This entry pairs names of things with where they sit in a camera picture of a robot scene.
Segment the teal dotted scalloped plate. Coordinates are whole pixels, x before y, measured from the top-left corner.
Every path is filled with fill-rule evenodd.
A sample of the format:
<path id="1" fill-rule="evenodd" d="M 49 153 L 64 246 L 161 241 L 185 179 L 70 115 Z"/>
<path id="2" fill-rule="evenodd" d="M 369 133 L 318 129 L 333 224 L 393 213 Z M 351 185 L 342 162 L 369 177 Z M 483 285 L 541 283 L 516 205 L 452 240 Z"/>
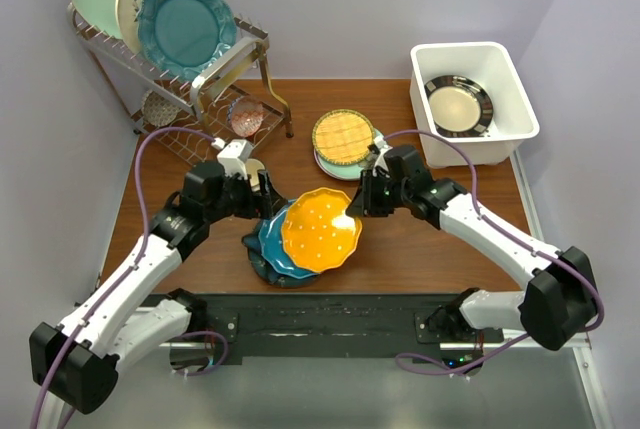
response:
<path id="1" fill-rule="evenodd" d="M 286 204 L 269 220 L 261 222 L 258 240 L 262 257 L 281 276 L 291 277 L 294 281 L 307 281 L 317 277 L 317 274 L 297 266 L 284 250 L 284 240 L 281 229 L 291 204 Z"/>

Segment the orange dotted scalloped plate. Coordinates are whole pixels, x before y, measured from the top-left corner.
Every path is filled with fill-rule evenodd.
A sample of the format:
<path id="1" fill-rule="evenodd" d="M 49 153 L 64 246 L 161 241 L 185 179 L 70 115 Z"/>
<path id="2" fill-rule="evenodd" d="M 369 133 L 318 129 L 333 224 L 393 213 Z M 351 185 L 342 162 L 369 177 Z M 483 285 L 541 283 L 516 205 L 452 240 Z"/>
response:
<path id="1" fill-rule="evenodd" d="M 346 214 L 351 198 L 321 187 L 299 196 L 287 209 L 281 227 L 285 253 L 315 274 L 341 267 L 356 251 L 363 224 Z"/>

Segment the black rimmed cream plate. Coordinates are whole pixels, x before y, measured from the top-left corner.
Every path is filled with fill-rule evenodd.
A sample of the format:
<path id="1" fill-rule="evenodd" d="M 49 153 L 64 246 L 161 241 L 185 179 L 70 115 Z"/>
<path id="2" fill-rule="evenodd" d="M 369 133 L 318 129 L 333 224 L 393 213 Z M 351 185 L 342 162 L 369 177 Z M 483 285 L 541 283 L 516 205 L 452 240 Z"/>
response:
<path id="1" fill-rule="evenodd" d="M 475 81 L 443 75 L 427 81 L 424 90 L 439 135 L 481 137 L 489 129 L 494 116 L 493 102 Z"/>

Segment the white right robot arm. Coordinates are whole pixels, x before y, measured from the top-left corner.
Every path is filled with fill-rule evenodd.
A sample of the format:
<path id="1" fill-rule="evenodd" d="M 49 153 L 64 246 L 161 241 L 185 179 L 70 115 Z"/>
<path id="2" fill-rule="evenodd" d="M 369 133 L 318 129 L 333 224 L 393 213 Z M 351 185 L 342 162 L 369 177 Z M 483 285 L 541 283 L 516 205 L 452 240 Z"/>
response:
<path id="1" fill-rule="evenodd" d="M 374 166 L 362 171 L 346 213 L 388 217 L 400 208 L 469 244 L 519 286 L 511 292 L 470 288 L 427 317 L 430 330 L 459 342 L 483 329 L 519 330 L 558 350 L 599 316 L 583 251 L 560 250 L 498 218 L 457 182 L 434 178 L 410 145 L 378 154 Z"/>

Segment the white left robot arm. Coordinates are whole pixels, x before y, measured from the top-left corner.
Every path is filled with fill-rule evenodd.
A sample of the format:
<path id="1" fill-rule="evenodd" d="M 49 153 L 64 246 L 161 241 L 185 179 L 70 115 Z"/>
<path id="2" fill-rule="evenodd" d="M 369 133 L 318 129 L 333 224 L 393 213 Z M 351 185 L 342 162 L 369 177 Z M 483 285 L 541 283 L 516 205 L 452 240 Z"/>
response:
<path id="1" fill-rule="evenodd" d="M 242 173 L 236 163 L 200 162 L 154 216 L 116 271 L 57 325 L 40 323 L 29 336 L 32 377 L 40 387 L 31 425 L 42 427 L 48 397 L 90 414 L 114 390 L 127 364 L 173 338 L 200 339 L 206 308 L 177 291 L 137 321 L 131 315 L 168 274 L 228 217 L 268 220 L 285 206 L 269 173 Z"/>

